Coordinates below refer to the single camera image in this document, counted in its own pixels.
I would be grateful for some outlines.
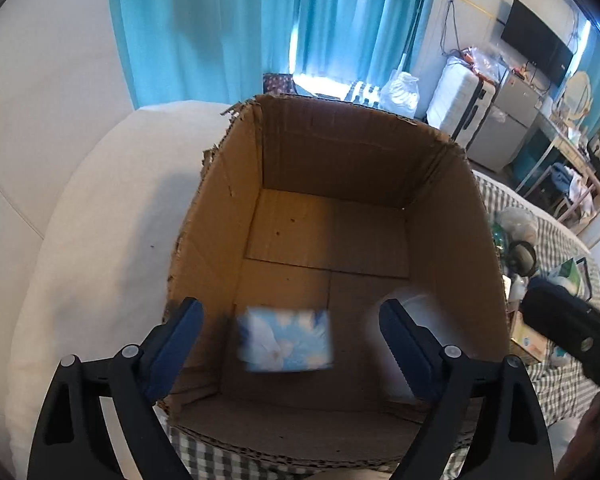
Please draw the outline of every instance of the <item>metal screw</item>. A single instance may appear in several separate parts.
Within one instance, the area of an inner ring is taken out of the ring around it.
[[[591,350],[592,346],[593,346],[593,338],[587,337],[582,340],[582,343],[580,343],[580,350],[582,350],[583,352],[588,352],[589,350]]]
[[[122,349],[122,357],[126,357],[127,359],[135,357],[138,355],[138,350],[138,346],[136,345],[127,345]]]
[[[518,368],[520,366],[520,360],[517,357],[508,355],[507,364],[513,368]]]
[[[75,363],[75,355],[69,354],[65,355],[62,359],[60,359],[60,364],[64,367],[71,366]]]
[[[452,359],[457,359],[462,355],[462,350],[457,346],[449,345],[445,346],[445,354]]]

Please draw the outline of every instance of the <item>yellow trim on wall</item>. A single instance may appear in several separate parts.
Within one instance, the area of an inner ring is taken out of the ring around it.
[[[485,13],[487,16],[489,16],[492,20],[497,20],[498,17],[494,16],[493,14],[491,14],[490,12],[488,12],[487,10],[484,10],[481,6],[474,4],[471,0],[460,0],[461,2],[466,3],[467,5],[471,5],[472,7],[475,7],[475,9],[480,10],[480,12]]]

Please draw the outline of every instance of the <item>television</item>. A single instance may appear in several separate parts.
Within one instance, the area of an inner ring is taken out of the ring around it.
[[[560,86],[573,53],[545,22],[520,0],[513,0],[500,37],[526,57],[549,81]]]

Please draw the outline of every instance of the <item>curtain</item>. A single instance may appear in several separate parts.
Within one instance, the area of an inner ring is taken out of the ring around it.
[[[232,104],[286,72],[299,0],[109,0],[136,108],[194,99]]]
[[[600,35],[596,30],[592,29],[589,35],[578,70],[584,70],[591,82],[593,102],[589,114],[582,121],[582,127],[588,126],[587,137],[592,137],[600,130]]]
[[[301,0],[296,72],[382,86],[415,63],[432,0]]]

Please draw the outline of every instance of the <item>black mechanical device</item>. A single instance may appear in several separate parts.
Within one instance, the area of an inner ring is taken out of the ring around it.
[[[532,280],[525,321],[582,361],[600,385],[600,313],[561,287]],[[200,302],[187,298],[144,342],[110,359],[61,360],[38,419],[28,480],[122,480],[99,397],[112,397],[144,480],[188,480],[152,405],[166,396],[202,326]],[[441,346],[397,300],[385,301],[379,326],[414,393],[434,407],[392,475],[438,480],[454,450],[472,397],[483,398],[474,439],[458,478],[548,480],[553,462],[538,398],[519,358],[493,363]],[[600,448],[574,479],[600,479]]]

